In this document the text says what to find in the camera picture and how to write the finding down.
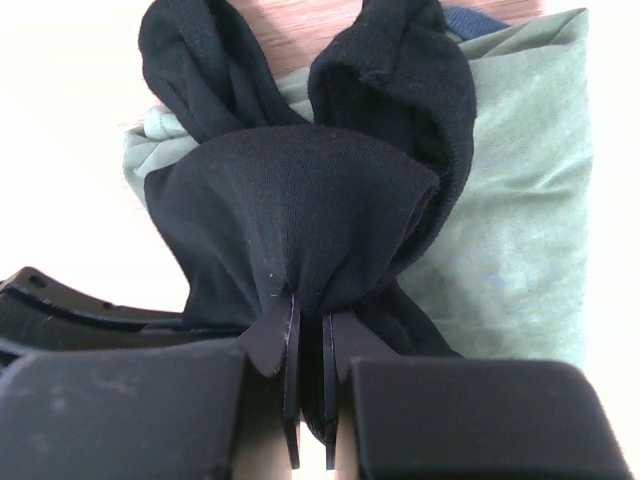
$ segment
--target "green cloth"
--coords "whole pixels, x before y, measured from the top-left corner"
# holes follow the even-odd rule
[[[587,33],[580,9],[460,44],[478,101],[471,174],[435,243],[400,283],[464,356],[583,365],[593,161]],[[279,87],[311,118],[307,76],[302,69]],[[141,201],[144,175],[195,146],[164,107],[127,134],[125,174]]]

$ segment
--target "blue fabric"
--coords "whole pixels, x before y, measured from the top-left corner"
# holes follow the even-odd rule
[[[463,41],[473,40],[509,27],[484,13],[464,7],[446,7],[444,17],[447,27]]]

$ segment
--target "black cloth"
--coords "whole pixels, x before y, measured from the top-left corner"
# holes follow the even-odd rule
[[[457,355],[395,280],[437,236],[473,154],[471,72],[444,31],[435,0],[365,0],[311,67],[311,125],[226,1],[156,0],[142,22],[144,77],[202,144],[145,181],[190,284],[185,322],[247,328],[293,293],[318,437],[322,314],[349,306],[401,354]]]

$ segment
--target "clothing pile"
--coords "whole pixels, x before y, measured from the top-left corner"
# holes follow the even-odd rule
[[[276,82],[226,0],[156,0],[139,47],[163,106],[124,172],[189,282],[185,324],[237,336],[287,294],[309,365],[349,308],[403,355],[581,366],[587,33],[584,9],[508,26],[363,0]]]

